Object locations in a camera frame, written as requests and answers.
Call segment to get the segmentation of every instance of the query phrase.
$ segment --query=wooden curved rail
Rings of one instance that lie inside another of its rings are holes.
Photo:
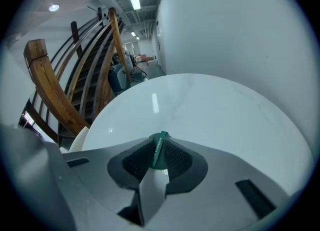
[[[90,28],[90,26],[92,26],[94,23],[96,23],[96,22],[97,22],[97,18],[92,18],[92,19],[89,20],[87,23],[85,23],[84,25],[82,25],[82,26],[79,28],[79,30],[82,29],[83,27],[85,27],[85,26],[86,26],[87,24],[89,24],[90,22],[92,22],[92,24],[90,24],[83,32],[81,32],[80,35],[83,34],[86,30],[88,30],[88,28]],[[70,41],[71,38],[72,38],[72,36],[70,36],[70,37],[61,45],[61,47],[60,47],[60,48],[57,50],[57,52],[54,54],[53,58],[50,60],[50,63],[52,63],[52,62],[56,59],[57,55],[58,55],[58,54],[60,53],[60,51],[64,48],[64,46]],[[67,51],[71,48],[72,45],[73,45],[73,43],[71,43],[71,44],[68,46],[68,48],[64,51],[64,53],[62,54],[61,58],[60,58],[60,59],[58,60],[58,62],[56,63],[56,65],[55,65],[55,67],[54,67],[54,69],[53,69],[53,72],[56,71],[56,69],[58,68],[58,66],[59,66],[59,64],[60,64],[60,62],[61,62],[61,60],[62,60],[62,58],[65,56],[65,54],[66,54]],[[32,99],[32,105],[33,105],[33,106],[35,105],[35,101],[36,101],[37,95],[38,95],[38,93],[37,93],[37,91],[35,91],[34,96],[33,96],[33,99]],[[40,116],[41,116],[41,113],[42,113],[43,105],[44,105],[44,101],[42,100],[41,103],[40,103],[40,108],[39,108],[39,115],[40,115]],[[46,117],[45,117],[45,122],[46,122],[46,123],[48,123],[48,118],[47,118],[47,116],[49,116],[49,111],[48,111],[48,110],[47,110]]]
[[[36,90],[59,123],[74,135],[84,127],[89,128],[90,125],[81,117],[62,90],[48,58],[45,40],[28,41],[24,55]]]
[[[107,28],[112,24],[112,22],[110,22],[108,25],[106,25],[100,32],[99,34],[94,38],[93,42],[90,44],[90,46],[88,47],[88,49],[85,51],[85,53],[82,55],[80,62],[78,64],[78,66],[76,67],[76,70],[73,74],[72,80],[70,82],[70,86],[68,89],[68,92],[66,94],[67,98],[69,99],[69,101],[72,101],[72,98],[74,96],[74,92],[75,92],[75,87],[76,87],[76,83],[78,81],[80,72],[87,60],[87,57],[89,56],[91,50],[93,49],[93,47],[96,45],[97,41],[99,40],[99,38],[102,36],[102,34],[107,30]]]
[[[99,24],[101,24],[101,22],[102,22],[103,20],[99,20],[98,22],[97,22],[97,19],[95,18],[95,21],[94,22],[92,22],[84,31],[82,31],[80,34],[79,34],[79,36],[81,36],[81,35],[83,35],[91,26],[93,26],[94,24],[94,27],[92,27],[80,40],[81,40],[81,42],[96,28],[96,27],[98,27],[98,25]],[[57,64],[55,65],[55,67],[54,67],[54,69],[53,69],[53,72],[55,72],[56,70],[57,70],[57,68],[58,68],[58,66],[59,66],[59,64],[60,64],[60,62],[62,61],[62,59],[64,58],[64,56],[67,54],[67,52],[69,51],[69,49],[72,47],[72,45],[74,45],[74,47],[73,47],[73,53],[72,53],[72,55],[77,51],[77,49],[80,47],[80,43],[79,44],[74,44],[74,42],[72,42],[72,43],[70,43],[70,45],[68,46],[68,48],[65,50],[65,52],[61,55],[61,57],[60,57],[60,59],[58,60],[58,62],[57,62]],[[58,73],[56,74],[56,78],[58,79],[58,81],[60,81],[60,79],[61,79],[61,76],[62,76],[62,74],[63,74],[63,72],[65,71],[65,69],[66,69],[66,67],[67,67],[67,64],[68,64],[68,62],[69,62],[69,60],[71,59],[71,57],[72,57],[72,55],[68,58],[68,56],[65,58],[65,60],[64,60],[64,62],[62,63],[62,65],[61,65],[61,67],[59,68],[59,70],[58,70]],[[50,113],[50,111],[49,111],[49,109],[47,108],[47,110],[46,110],[46,115],[45,115],[45,122],[46,123],[48,123],[49,122],[49,113]]]
[[[83,42],[84,39],[87,38],[87,36],[93,31],[95,30],[103,21],[104,19],[106,19],[107,17],[104,17],[103,19],[99,20],[71,49],[71,51],[68,53],[68,55],[65,57],[59,72],[57,73],[56,77],[59,80],[64,72],[64,70],[67,67],[67,64],[69,63],[69,60],[71,59],[71,57],[73,56],[73,54],[75,54],[75,52],[77,51],[77,49],[79,48],[79,46],[81,45],[81,43]]]
[[[101,55],[101,53],[102,53],[107,41],[109,40],[110,36],[112,35],[113,31],[114,31],[113,28],[110,29],[109,33],[106,35],[106,37],[104,38],[103,42],[101,43],[97,53],[94,56],[94,59],[93,59],[93,61],[91,63],[91,66],[90,66],[90,69],[89,69],[89,72],[88,72],[88,75],[87,75],[87,77],[85,79],[85,83],[84,83],[84,87],[83,87],[83,91],[82,91],[82,95],[81,95],[80,109],[79,109],[79,113],[83,117],[85,116],[85,113],[86,113],[87,97],[88,97],[88,92],[89,92],[89,87],[90,87],[92,76],[94,74],[97,62],[98,62],[98,60],[100,58],[100,55]]]
[[[110,23],[112,24],[112,28],[114,29],[113,39],[115,43],[116,52],[118,53],[120,63],[123,64],[124,66],[124,70],[129,80],[129,83],[132,83],[131,75],[126,64],[124,49],[121,43],[120,31],[119,31],[118,22],[117,22],[117,14],[116,14],[116,9],[114,7],[109,9],[109,16],[110,16]]]
[[[96,119],[96,117],[102,111],[102,109],[104,109],[104,107],[115,98],[115,94],[108,81],[109,69],[111,66],[114,51],[115,40],[112,39],[103,59],[102,66],[98,76],[98,82],[96,83],[93,99],[92,122]]]

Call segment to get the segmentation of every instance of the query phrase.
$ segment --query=white round table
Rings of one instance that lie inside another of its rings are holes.
[[[293,122],[257,92],[203,74],[173,74],[142,82],[97,116],[82,147],[92,150],[166,131],[176,139],[232,153],[292,195],[313,167]]]

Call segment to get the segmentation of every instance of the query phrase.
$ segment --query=machine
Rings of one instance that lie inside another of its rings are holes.
[[[29,131],[1,130],[13,187],[57,230],[247,230],[289,198],[241,158],[168,134],[62,154]]]
[[[114,94],[119,94],[130,87],[123,64],[115,64],[110,67],[108,81]]]

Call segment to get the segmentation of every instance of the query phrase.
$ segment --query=green ribbon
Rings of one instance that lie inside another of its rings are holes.
[[[168,132],[166,131],[161,131],[161,134],[160,134],[160,138],[158,140],[158,143],[156,144],[156,148],[155,148],[155,152],[154,152],[154,159],[153,159],[153,164],[152,164],[152,167],[154,168],[157,164],[157,161],[158,161],[158,157],[159,157],[159,154],[160,154],[160,151],[161,151],[161,148],[162,148],[162,145],[164,143],[164,139],[166,137],[166,135],[168,134]]]

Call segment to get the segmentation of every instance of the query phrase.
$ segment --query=hallway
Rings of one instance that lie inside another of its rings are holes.
[[[138,67],[146,72],[146,78],[144,78],[142,81],[134,81],[130,84],[131,87],[135,86],[135,85],[138,85],[144,81],[148,81],[150,79],[153,79],[153,78],[157,78],[157,77],[162,77],[162,76],[165,76],[166,74],[161,70],[161,67],[159,65],[157,65],[157,62],[156,61],[152,61],[152,62],[149,62],[147,65],[146,62],[139,62],[138,63]]]

